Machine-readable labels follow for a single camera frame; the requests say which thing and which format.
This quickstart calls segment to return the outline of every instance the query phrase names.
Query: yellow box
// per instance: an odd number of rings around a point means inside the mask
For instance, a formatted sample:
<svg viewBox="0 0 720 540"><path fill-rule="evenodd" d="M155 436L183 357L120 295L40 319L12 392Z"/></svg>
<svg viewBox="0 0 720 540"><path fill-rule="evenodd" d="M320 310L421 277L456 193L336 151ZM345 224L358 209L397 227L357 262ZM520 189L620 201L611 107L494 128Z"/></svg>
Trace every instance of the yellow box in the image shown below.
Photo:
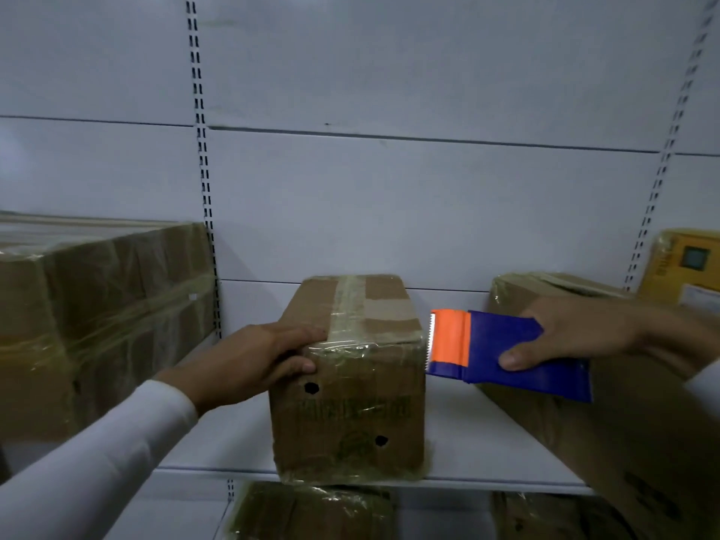
<svg viewBox="0 0 720 540"><path fill-rule="evenodd" d="M720 232L663 231L653 244L638 296L720 314Z"/></svg>

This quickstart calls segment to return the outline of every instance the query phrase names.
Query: box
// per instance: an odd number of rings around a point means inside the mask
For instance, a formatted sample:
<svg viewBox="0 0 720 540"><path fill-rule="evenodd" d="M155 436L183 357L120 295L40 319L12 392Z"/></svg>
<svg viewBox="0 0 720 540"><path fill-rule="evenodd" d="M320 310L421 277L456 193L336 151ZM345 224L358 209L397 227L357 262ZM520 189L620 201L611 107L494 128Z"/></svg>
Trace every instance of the box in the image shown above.
<svg viewBox="0 0 720 540"><path fill-rule="evenodd" d="M225 540L395 540L395 508L369 487L253 483L240 495Z"/></svg>
<svg viewBox="0 0 720 540"><path fill-rule="evenodd" d="M653 244L638 296L720 314L720 232L661 232Z"/></svg>
<svg viewBox="0 0 720 540"><path fill-rule="evenodd" d="M65 439L213 327L202 224L0 212L0 441Z"/></svg>
<svg viewBox="0 0 720 540"><path fill-rule="evenodd" d="M576 279L574 285L584 295L612 295L593 282ZM563 288L562 277L505 275L493 282L487 310L517 315L538 296L571 290ZM642 355L596 359L591 371L592 404L481 388L615 506L644 534L639 537L720 537L720 428L683 388L683 379Z"/></svg>
<svg viewBox="0 0 720 540"><path fill-rule="evenodd" d="M270 389L273 450L286 483L417 480L425 456L425 345L393 275L303 281L282 316L328 330L302 353L313 375Z"/></svg>
<svg viewBox="0 0 720 540"><path fill-rule="evenodd" d="M636 540L620 513L598 497L493 492L498 540Z"/></svg>

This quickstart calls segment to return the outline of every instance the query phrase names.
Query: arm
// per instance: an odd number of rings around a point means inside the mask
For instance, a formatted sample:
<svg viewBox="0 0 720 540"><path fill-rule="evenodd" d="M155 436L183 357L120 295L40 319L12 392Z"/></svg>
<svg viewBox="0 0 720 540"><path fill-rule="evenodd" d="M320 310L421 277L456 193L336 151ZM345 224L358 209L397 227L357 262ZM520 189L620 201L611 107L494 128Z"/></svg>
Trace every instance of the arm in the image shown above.
<svg viewBox="0 0 720 540"><path fill-rule="evenodd" d="M3 538L101 539L150 473L206 411L315 371L278 359L326 335L248 326L187 364L160 372L95 424L0 487Z"/></svg>
<svg viewBox="0 0 720 540"><path fill-rule="evenodd" d="M535 318L544 333L502 354L503 368L519 371L562 356L642 353L688 380L686 387L720 417L719 318L684 307L589 297L541 297L522 316Z"/></svg>

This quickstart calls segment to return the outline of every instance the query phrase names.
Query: white sticker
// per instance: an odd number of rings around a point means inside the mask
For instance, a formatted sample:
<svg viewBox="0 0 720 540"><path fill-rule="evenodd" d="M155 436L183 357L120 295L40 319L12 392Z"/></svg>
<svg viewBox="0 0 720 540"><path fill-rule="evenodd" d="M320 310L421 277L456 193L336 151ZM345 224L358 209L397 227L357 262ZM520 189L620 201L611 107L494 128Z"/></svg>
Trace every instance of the white sticker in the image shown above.
<svg viewBox="0 0 720 540"><path fill-rule="evenodd" d="M678 304L720 315L720 291L708 290L692 284L683 284Z"/></svg>

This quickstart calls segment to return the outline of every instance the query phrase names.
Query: white sleeve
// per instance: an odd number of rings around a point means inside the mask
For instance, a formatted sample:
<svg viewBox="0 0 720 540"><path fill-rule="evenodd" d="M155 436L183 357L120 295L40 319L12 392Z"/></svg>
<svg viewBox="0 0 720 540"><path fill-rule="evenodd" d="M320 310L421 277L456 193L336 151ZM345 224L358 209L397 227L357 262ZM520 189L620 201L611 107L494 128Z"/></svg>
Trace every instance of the white sleeve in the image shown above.
<svg viewBox="0 0 720 540"><path fill-rule="evenodd" d="M720 420L720 359L687 381L685 388L711 416Z"/></svg>
<svg viewBox="0 0 720 540"><path fill-rule="evenodd" d="M0 537L102 539L197 423L181 391L141 384L103 418L0 486Z"/></svg>

